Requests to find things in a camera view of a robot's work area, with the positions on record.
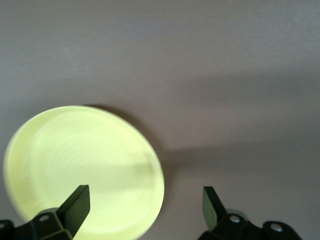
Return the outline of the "yellow round plate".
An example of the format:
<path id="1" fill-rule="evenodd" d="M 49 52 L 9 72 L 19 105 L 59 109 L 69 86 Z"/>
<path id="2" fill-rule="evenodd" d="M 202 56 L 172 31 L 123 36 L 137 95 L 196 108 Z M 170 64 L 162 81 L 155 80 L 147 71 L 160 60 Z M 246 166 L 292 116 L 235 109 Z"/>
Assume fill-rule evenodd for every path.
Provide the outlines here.
<path id="1" fill-rule="evenodd" d="M 138 240 L 165 194 L 161 163 L 144 135 L 90 106 L 57 107 L 29 119 L 6 148 L 3 175 L 25 221 L 89 186 L 90 212 L 75 240 Z"/>

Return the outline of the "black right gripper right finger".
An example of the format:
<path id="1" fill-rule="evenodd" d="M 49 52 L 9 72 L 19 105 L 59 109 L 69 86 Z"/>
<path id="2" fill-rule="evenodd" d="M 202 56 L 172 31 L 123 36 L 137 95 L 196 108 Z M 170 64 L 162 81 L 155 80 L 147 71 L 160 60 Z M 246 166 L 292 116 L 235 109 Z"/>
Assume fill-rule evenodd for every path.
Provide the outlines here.
<path id="1" fill-rule="evenodd" d="M 228 213 L 212 186 L 203 188 L 202 214 L 207 230 L 197 240 L 302 240 L 286 223 L 266 221 L 258 227 L 237 213 Z"/>

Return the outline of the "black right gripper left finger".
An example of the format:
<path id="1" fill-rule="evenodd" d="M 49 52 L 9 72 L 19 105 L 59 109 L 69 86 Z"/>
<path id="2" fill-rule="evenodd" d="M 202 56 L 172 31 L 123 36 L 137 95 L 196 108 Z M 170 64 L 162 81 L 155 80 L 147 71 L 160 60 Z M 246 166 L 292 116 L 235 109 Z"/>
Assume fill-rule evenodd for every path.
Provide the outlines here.
<path id="1" fill-rule="evenodd" d="M 42 210 L 23 225 L 0 219 L 0 240 L 73 240 L 90 209 L 90 188 L 80 185 L 60 207 Z"/>

